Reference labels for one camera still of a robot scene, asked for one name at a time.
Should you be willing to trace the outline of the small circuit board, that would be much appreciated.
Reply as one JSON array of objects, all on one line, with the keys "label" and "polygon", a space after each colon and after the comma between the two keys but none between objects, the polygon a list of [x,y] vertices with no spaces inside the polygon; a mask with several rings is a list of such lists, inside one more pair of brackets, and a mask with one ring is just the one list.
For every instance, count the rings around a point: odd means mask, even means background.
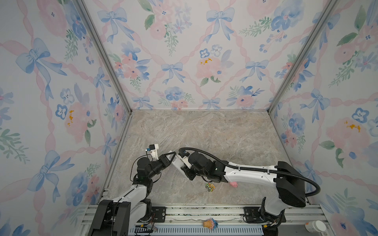
[{"label": "small circuit board", "polygon": [[134,234],[136,236],[150,236],[158,231],[155,226],[137,225],[134,228]]}]

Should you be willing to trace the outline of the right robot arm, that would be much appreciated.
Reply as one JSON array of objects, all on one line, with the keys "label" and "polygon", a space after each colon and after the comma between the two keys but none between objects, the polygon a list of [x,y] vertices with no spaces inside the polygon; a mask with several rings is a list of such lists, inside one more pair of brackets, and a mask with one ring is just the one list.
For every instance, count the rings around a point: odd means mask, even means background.
[{"label": "right robot arm", "polygon": [[253,183],[272,187],[276,192],[264,197],[261,206],[245,210],[247,223],[279,224],[286,208],[306,206],[305,182],[288,163],[280,161],[276,166],[253,167],[227,161],[210,160],[204,154],[181,151],[177,158],[179,169],[189,179],[200,176],[210,183]]}]

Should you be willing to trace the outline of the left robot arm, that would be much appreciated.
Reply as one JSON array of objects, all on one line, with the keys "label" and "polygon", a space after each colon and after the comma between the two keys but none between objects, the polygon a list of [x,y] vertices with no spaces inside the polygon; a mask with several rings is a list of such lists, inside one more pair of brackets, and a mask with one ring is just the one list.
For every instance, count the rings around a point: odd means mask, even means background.
[{"label": "left robot arm", "polygon": [[154,185],[153,177],[160,175],[172,163],[175,155],[176,152],[169,152],[152,160],[148,155],[139,157],[132,186],[119,197],[99,203],[88,235],[127,236],[139,220],[150,220],[152,204],[147,197]]}]

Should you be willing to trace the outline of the white remote control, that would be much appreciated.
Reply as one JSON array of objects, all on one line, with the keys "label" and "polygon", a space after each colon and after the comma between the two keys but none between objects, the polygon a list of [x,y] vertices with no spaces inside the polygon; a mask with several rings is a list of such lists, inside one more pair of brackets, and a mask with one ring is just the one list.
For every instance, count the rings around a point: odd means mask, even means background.
[{"label": "white remote control", "polygon": [[179,155],[175,155],[172,160],[173,166],[179,171],[181,175],[185,177],[185,172],[182,170],[183,167],[185,167],[185,163],[181,160],[181,157]]}]

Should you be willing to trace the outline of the green yellow battery pack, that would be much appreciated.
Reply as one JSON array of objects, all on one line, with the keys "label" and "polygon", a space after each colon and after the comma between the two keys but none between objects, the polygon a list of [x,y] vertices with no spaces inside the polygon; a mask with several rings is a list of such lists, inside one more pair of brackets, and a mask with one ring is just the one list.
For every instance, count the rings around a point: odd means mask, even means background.
[{"label": "green yellow battery pack", "polygon": [[216,187],[212,183],[207,183],[205,185],[205,188],[207,189],[208,192],[213,192]]}]

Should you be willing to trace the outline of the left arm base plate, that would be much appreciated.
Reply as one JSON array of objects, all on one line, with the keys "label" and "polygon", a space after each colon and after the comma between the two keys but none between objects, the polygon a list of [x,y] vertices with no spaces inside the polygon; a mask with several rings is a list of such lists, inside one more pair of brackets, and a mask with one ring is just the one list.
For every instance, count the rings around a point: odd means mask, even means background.
[{"label": "left arm base plate", "polygon": [[152,207],[148,214],[148,222],[164,223],[166,219],[166,210],[167,207]]}]

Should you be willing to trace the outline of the pink blue plush toy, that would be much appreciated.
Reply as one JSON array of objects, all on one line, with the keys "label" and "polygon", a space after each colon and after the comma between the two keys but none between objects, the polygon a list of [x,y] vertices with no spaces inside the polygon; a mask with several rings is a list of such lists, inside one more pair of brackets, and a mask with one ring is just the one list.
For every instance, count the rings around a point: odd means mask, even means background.
[{"label": "pink blue plush toy", "polygon": [[218,227],[218,222],[214,220],[213,218],[211,218],[206,221],[203,221],[203,227],[210,230],[214,230]]}]

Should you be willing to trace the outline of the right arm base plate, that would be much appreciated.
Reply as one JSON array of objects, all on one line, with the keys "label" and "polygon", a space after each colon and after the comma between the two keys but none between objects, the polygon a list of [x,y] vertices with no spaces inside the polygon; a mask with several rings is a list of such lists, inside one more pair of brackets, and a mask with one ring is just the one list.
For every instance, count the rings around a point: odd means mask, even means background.
[{"label": "right arm base plate", "polygon": [[260,206],[247,206],[243,208],[243,220],[250,224],[285,223],[284,211],[278,215],[272,215],[261,210]]}]

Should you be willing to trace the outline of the white cup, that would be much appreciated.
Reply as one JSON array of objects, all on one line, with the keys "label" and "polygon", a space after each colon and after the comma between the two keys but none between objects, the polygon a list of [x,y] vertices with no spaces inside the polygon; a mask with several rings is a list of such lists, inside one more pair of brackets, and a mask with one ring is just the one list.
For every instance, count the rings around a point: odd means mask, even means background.
[{"label": "white cup", "polygon": [[323,233],[326,231],[326,225],[320,220],[306,223],[305,228],[309,233]]}]

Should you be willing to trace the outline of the pink pig toy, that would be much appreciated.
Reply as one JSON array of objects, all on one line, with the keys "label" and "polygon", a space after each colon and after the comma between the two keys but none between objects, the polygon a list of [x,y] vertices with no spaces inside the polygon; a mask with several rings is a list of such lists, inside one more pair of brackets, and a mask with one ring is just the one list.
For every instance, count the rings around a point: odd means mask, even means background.
[{"label": "pink pig toy", "polygon": [[237,182],[230,182],[229,184],[230,184],[232,187],[235,187],[235,188],[238,187],[238,183],[237,183]]}]

